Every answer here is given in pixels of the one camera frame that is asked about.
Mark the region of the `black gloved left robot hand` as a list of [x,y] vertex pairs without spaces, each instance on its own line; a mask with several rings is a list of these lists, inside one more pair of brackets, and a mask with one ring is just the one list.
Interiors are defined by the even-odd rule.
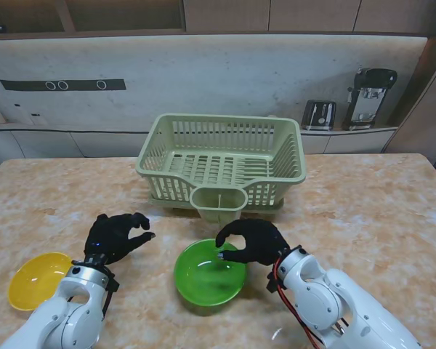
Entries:
[[84,262],[101,265],[118,262],[155,237],[150,231],[149,219],[142,213],[112,217],[100,214],[89,230],[84,246]]

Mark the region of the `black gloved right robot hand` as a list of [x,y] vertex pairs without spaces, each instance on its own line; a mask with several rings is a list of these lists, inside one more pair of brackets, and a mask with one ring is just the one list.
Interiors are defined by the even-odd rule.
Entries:
[[262,219],[234,220],[227,224],[215,238],[216,248],[220,248],[231,235],[242,236],[246,246],[241,250],[222,250],[218,253],[222,260],[272,265],[291,249],[277,227]]

